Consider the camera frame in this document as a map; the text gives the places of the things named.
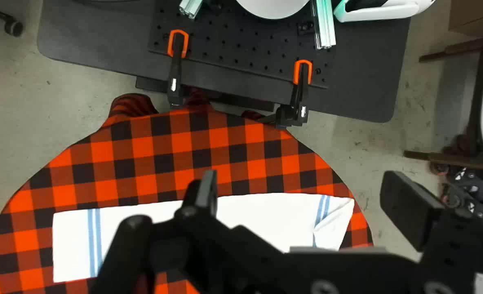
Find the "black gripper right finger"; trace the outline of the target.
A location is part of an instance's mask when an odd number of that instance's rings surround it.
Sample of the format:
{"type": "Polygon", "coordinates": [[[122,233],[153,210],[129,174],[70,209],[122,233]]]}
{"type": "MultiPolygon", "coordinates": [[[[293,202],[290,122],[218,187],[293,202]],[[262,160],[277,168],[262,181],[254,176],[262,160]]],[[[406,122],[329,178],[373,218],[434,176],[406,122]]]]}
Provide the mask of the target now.
{"type": "Polygon", "coordinates": [[[417,251],[424,249],[443,210],[442,202],[432,192],[401,171],[383,173],[380,207],[417,251]]]}

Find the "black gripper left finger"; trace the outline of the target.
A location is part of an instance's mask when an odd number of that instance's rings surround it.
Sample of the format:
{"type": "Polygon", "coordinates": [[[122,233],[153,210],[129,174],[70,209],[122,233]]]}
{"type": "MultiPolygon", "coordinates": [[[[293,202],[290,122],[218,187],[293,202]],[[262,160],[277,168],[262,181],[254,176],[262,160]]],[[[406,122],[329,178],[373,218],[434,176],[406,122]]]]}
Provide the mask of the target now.
{"type": "Polygon", "coordinates": [[[189,182],[176,215],[194,217],[197,213],[205,213],[213,217],[217,213],[217,197],[217,173],[207,169],[200,179],[189,182]]]}

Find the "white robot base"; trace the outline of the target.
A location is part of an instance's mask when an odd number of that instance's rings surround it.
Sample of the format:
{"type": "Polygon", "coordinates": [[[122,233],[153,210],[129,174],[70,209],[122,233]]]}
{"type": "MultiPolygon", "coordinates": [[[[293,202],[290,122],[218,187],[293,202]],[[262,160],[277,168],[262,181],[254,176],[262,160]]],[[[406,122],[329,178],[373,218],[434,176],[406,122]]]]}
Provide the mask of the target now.
{"type": "Polygon", "coordinates": [[[310,0],[236,0],[236,3],[262,19],[284,19],[298,13],[310,0]]]}

